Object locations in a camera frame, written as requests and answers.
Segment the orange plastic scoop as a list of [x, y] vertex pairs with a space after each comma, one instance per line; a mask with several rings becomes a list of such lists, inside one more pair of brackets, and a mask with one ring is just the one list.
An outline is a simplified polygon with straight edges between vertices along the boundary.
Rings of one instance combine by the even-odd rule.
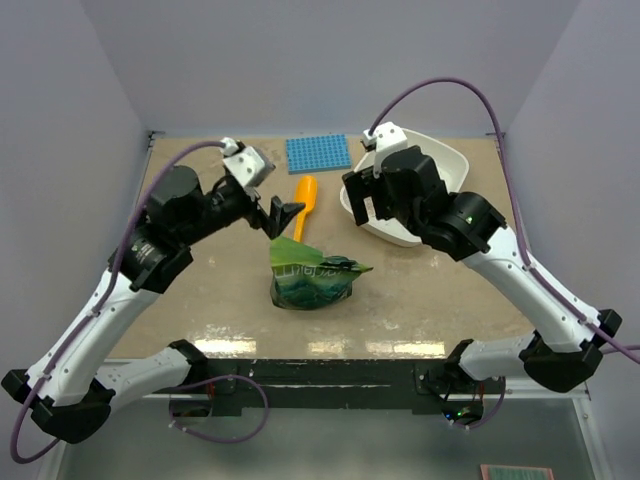
[[318, 194], [318, 181], [312, 175], [302, 176], [297, 184], [294, 201], [303, 203], [303, 209], [296, 216], [293, 239], [296, 242], [303, 240], [305, 221], [307, 216], [314, 210]]

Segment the green litter bag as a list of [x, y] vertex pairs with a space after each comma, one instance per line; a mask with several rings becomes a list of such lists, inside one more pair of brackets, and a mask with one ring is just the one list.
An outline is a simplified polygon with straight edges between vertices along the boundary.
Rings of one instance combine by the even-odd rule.
[[312, 311], [349, 298], [354, 282], [366, 272], [339, 271], [322, 267], [321, 250], [280, 236], [270, 244], [271, 301], [284, 310]]

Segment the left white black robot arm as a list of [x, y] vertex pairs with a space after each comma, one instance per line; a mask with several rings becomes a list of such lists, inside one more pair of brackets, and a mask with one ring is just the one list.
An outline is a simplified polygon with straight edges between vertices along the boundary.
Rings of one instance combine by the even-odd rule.
[[159, 173], [78, 316], [39, 361], [2, 379], [3, 389], [21, 405], [18, 418], [30, 418], [55, 441], [77, 444], [116, 410], [147, 394], [200, 390], [208, 360], [187, 340], [111, 371], [103, 362], [192, 263], [192, 245], [238, 220], [275, 238], [303, 210], [303, 204], [278, 197], [272, 197], [268, 210], [262, 208], [256, 188], [268, 173], [266, 167], [225, 167], [209, 192], [188, 166]]

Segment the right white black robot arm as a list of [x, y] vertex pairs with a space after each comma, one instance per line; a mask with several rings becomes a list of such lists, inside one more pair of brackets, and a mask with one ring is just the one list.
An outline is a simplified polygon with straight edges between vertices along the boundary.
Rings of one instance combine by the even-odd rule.
[[395, 219], [422, 244], [463, 263], [491, 283], [533, 325], [531, 333], [502, 340], [461, 341], [446, 360], [445, 379], [459, 393], [490, 377], [528, 376], [566, 393], [591, 378], [604, 357], [604, 339], [622, 319], [579, 300], [546, 269], [525, 263], [505, 217], [483, 196], [454, 193], [434, 159], [417, 146], [388, 155], [379, 168], [342, 178], [356, 224], [368, 222], [365, 201], [375, 215]]

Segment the black bag clip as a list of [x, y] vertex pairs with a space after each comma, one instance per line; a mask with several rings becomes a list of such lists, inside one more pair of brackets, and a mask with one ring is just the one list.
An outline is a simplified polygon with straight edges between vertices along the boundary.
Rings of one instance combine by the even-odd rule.
[[370, 270], [368, 266], [360, 264], [356, 260], [344, 256], [324, 257], [320, 265], [322, 267], [348, 272], [362, 273]]

